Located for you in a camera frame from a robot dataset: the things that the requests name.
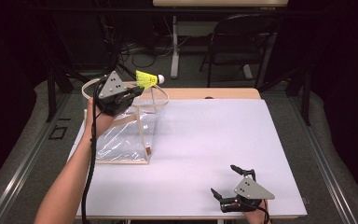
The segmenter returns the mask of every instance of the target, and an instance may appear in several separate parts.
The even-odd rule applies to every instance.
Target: human arm
[[[91,158],[92,98],[89,99],[87,111],[85,129],[77,148],[48,190],[39,206],[34,223],[73,223],[74,221]],[[109,128],[114,119],[115,117],[105,114],[98,116],[97,137]]]

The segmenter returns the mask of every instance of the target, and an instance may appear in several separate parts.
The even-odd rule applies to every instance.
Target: gray floor
[[[127,60],[126,65],[131,70],[140,69],[164,75],[167,80],[161,87],[205,87],[206,69],[201,73],[198,72],[202,56],[200,52],[194,51],[194,48],[183,46],[177,79],[169,78],[170,56],[157,57],[153,65],[147,68],[136,68],[131,60]],[[151,62],[148,60],[151,58],[144,55],[136,55],[134,58],[136,63],[148,64]],[[214,80],[227,77],[217,74],[232,73],[233,78],[241,77],[241,70],[238,68],[214,71],[216,74]],[[60,109],[57,117],[50,124],[45,123],[48,113],[47,85],[42,83],[35,88],[38,98],[34,113],[0,171],[0,223],[32,223],[44,194],[64,166],[82,119],[83,103],[78,88],[80,83],[73,81],[76,86],[73,94],[65,95],[58,91],[61,96]],[[213,83],[215,87],[252,87],[253,85],[254,83],[250,81]],[[331,143],[323,102],[312,94],[311,127],[307,127],[298,116],[297,98],[287,98],[282,93],[281,86],[264,92],[262,98],[268,104],[299,191],[308,201],[307,216],[293,220],[277,219],[274,223],[358,223],[358,186]],[[55,125],[67,128],[62,140],[48,139]],[[322,167],[315,148],[322,151],[327,161]],[[325,167],[333,174],[333,181],[331,176],[330,178],[326,176]],[[343,196],[343,200],[336,197],[337,192]],[[111,223],[111,221],[95,220],[93,223]]]

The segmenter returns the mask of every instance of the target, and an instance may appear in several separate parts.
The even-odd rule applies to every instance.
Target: clear plastic bag
[[[97,163],[149,163],[152,140],[168,94],[159,86],[134,99],[128,110],[117,116],[97,141]]]

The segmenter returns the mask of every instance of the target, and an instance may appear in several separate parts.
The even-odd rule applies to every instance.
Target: black cable
[[[94,174],[94,168],[95,168],[95,158],[97,154],[97,105],[95,104],[96,97],[98,96],[98,89],[100,89],[100,86],[102,85],[101,80],[97,82],[97,85],[94,89],[93,93],[93,101],[92,101],[92,127],[91,127],[91,158],[89,161],[89,174],[87,176],[86,186],[83,190],[83,197],[81,200],[81,218],[83,224],[90,224],[87,220],[87,213],[86,213],[86,201],[87,201],[87,194],[89,193],[90,184],[92,180],[92,175]]]
[[[117,56],[120,58],[120,60],[124,63],[126,62],[130,57],[130,47],[127,43],[122,44],[122,47],[120,49],[120,53],[117,54]]]
[[[124,66],[124,64],[118,63],[117,66],[122,68],[130,77],[136,80],[136,75],[128,67]]]
[[[153,65],[154,64],[154,62],[156,61],[156,54],[154,54],[154,52],[152,52],[151,54],[146,54],[146,55],[150,55],[150,56],[152,56],[152,62],[151,63],[149,63],[149,64],[147,64],[147,65],[139,65],[139,64],[136,64],[135,63],[135,61],[134,61],[134,58],[135,58],[135,55],[139,55],[140,53],[134,53],[133,55],[132,55],[132,58],[131,58],[131,62],[132,62],[132,64],[134,65],[134,66],[136,66],[136,67],[139,67],[139,68],[146,68],[146,67],[150,67],[151,65]]]
[[[254,209],[258,209],[262,212],[264,212],[264,224],[268,224],[269,223],[269,211],[268,211],[268,205],[267,205],[267,201],[265,199],[263,199],[264,201],[264,204],[266,205],[266,209],[260,207],[260,206],[254,206],[254,205],[250,205],[250,204],[247,204],[247,206],[251,207],[251,208],[254,208]]]

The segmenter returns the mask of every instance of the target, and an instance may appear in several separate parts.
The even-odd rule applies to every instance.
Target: white tabletop
[[[287,0],[153,0],[155,7],[286,7]]]
[[[275,195],[272,217],[307,214],[263,100],[171,100],[160,115],[149,164],[96,165],[89,217],[243,218],[222,213],[211,193],[235,196],[242,176],[231,164],[255,169],[257,183]]]

